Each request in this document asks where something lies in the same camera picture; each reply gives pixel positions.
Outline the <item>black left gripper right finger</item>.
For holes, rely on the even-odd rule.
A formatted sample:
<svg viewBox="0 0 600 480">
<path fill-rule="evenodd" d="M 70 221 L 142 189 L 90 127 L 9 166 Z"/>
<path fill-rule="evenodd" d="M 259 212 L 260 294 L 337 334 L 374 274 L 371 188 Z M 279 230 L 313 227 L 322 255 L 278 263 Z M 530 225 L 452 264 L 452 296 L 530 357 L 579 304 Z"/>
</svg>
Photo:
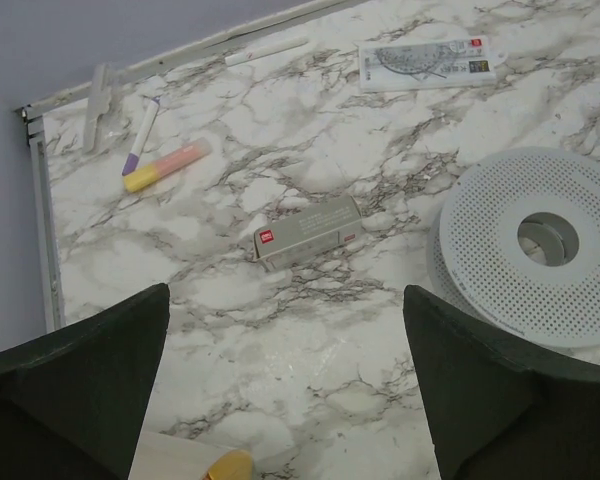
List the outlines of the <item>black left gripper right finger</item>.
<svg viewBox="0 0 600 480">
<path fill-rule="evenodd" d="M 406 335 L 444 479 L 600 479 L 600 366 L 482 322 L 417 285 Z"/>
</svg>

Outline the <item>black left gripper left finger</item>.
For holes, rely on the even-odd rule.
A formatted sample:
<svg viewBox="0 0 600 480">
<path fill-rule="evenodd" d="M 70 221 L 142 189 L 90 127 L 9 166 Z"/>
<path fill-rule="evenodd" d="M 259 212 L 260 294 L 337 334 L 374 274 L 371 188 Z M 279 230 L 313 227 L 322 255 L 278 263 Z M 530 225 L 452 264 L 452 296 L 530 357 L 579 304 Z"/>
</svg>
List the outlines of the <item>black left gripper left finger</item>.
<svg viewBox="0 0 600 480">
<path fill-rule="evenodd" d="M 169 302 L 156 284 L 0 352 L 0 479 L 128 478 Z"/>
</svg>

